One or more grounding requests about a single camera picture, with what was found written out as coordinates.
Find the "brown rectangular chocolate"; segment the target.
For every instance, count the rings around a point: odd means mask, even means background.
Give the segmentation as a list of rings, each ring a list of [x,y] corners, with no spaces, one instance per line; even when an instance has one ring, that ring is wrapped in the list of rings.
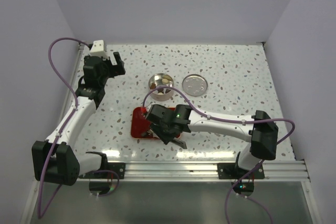
[[[150,85],[150,89],[151,89],[151,90],[153,90],[153,89],[155,89],[155,88],[156,88],[156,84],[155,84],[155,83],[153,83],[153,84]]]

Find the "round metal tin lid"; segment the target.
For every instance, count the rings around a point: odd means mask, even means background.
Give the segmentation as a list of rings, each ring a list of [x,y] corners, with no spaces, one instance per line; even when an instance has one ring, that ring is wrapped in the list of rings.
[[[206,93],[208,82],[199,74],[189,74],[183,79],[182,88],[186,94],[198,97]]]

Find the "tan square Sweet chocolate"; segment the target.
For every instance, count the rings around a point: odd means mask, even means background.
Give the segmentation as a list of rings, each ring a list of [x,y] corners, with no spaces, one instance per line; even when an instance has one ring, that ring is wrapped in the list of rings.
[[[170,76],[168,76],[168,75],[163,75],[162,78],[166,79],[166,80],[172,80],[172,78]]]

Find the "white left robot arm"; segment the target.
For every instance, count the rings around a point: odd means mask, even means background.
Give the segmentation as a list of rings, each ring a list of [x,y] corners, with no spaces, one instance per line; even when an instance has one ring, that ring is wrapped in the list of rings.
[[[120,54],[114,52],[113,56],[115,64],[98,56],[84,57],[83,76],[78,81],[75,100],[67,114],[44,141],[36,141],[32,146],[37,181],[72,186],[79,176],[86,173],[97,178],[107,176],[106,154],[86,152],[78,156],[73,147],[86,122],[99,107],[107,80],[125,74]]]

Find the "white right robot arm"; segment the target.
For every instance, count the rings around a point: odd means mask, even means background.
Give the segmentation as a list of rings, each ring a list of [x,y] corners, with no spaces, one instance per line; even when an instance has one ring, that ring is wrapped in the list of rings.
[[[143,115],[150,122],[150,130],[165,145],[173,143],[186,149],[186,143],[178,138],[184,132],[210,132],[245,141],[247,146],[238,153],[234,165],[234,172],[240,178],[250,175],[260,161],[273,161],[276,158],[279,129],[264,111],[234,116],[197,112],[183,104],[174,109],[154,104],[143,111]]]

